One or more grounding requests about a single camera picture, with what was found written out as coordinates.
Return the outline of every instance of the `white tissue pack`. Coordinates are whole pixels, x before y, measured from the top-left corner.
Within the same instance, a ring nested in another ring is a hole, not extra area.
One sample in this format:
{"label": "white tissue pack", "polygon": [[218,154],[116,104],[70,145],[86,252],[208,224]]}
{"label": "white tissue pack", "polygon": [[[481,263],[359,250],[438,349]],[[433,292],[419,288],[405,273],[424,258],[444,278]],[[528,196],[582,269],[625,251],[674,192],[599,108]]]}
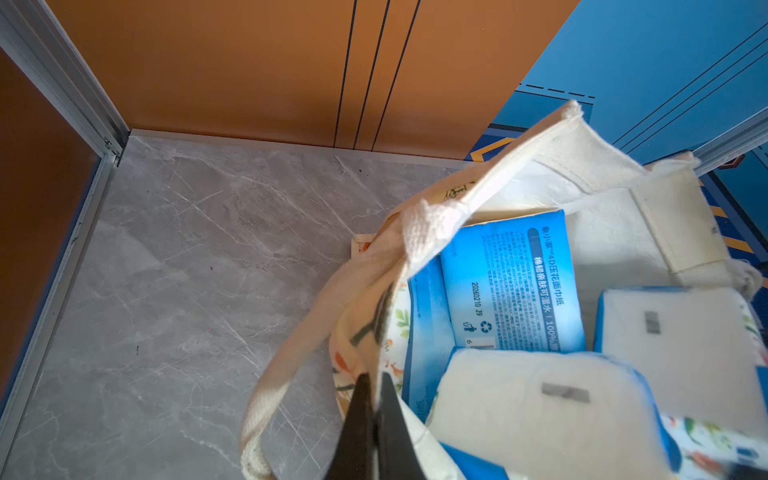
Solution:
{"label": "white tissue pack", "polygon": [[531,479],[670,476],[647,385],[593,353],[457,349],[427,426],[440,442]]}
{"label": "white tissue pack", "polygon": [[765,347],[729,288],[606,290],[594,350],[645,376],[660,411],[768,439]]}

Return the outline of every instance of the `black object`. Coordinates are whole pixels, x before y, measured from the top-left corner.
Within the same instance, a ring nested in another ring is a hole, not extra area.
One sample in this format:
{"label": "black object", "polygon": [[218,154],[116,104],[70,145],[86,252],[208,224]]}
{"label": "black object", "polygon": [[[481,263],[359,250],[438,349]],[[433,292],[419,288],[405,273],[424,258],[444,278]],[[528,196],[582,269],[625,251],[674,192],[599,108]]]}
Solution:
{"label": "black object", "polygon": [[388,373],[382,374],[379,411],[372,409],[367,373],[357,378],[341,438],[326,480],[426,480]]}
{"label": "black object", "polygon": [[727,480],[768,480],[768,472],[748,465],[732,465],[730,471],[723,478],[727,478]]}
{"label": "black object", "polygon": [[755,268],[757,268],[763,276],[768,275],[768,262],[759,263]]}

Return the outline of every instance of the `marble floor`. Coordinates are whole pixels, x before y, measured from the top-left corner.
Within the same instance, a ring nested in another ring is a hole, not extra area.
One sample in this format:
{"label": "marble floor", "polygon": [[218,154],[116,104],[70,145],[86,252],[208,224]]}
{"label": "marble floor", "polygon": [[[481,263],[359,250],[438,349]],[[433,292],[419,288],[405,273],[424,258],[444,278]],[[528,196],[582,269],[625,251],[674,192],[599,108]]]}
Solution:
{"label": "marble floor", "polygon": [[[250,391],[354,233],[451,173],[131,137],[2,480],[240,479]],[[266,436],[322,478],[341,419],[319,349]]]}

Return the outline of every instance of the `tissue package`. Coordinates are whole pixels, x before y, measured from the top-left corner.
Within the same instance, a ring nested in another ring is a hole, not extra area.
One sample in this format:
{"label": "tissue package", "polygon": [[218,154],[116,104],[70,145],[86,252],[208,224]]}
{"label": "tissue package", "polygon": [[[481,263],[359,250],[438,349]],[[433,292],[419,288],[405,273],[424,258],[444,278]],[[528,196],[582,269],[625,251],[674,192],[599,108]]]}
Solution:
{"label": "tissue package", "polygon": [[606,290],[595,351],[642,373],[663,413],[768,439],[757,373],[765,349],[751,336],[757,336],[753,317],[736,290]]}
{"label": "tissue package", "polygon": [[586,350],[562,211],[462,228],[440,258],[456,346]]}
{"label": "tissue package", "polygon": [[647,386],[593,353],[457,350],[427,426],[528,478],[670,477]]}
{"label": "tissue package", "polygon": [[409,289],[412,321],[402,399],[424,422],[456,345],[439,257],[410,280]]}

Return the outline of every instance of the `metal trim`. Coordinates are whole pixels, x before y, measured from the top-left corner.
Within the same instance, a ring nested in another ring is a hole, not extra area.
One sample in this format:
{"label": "metal trim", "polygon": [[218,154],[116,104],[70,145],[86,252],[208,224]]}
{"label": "metal trim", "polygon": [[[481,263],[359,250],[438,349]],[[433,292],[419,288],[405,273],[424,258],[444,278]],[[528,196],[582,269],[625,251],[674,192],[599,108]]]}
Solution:
{"label": "metal trim", "polygon": [[768,141],[768,107],[694,150],[698,177]]}
{"label": "metal trim", "polygon": [[0,2],[0,48],[101,157],[120,155],[128,125],[45,0]]}
{"label": "metal trim", "polygon": [[5,410],[2,412],[2,416],[0,416],[0,474],[5,466],[8,453],[11,451],[16,429],[24,415],[27,400],[35,385],[38,370],[42,365],[45,351],[48,348],[48,342],[51,340],[51,335],[64,304],[69,284],[72,281],[78,260],[85,247],[88,232],[94,223],[96,211],[101,202],[101,197],[104,195],[104,189],[107,186],[107,181],[115,161],[115,155],[111,154],[99,162],[91,186],[83,201],[83,206],[80,209],[77,222],[74,224],[64,254],[61,256],[61,262],[56,269],[51,289],[45,298],[43,309],[35,324],[29,345],[24,352],[24,359],[13,383]]}

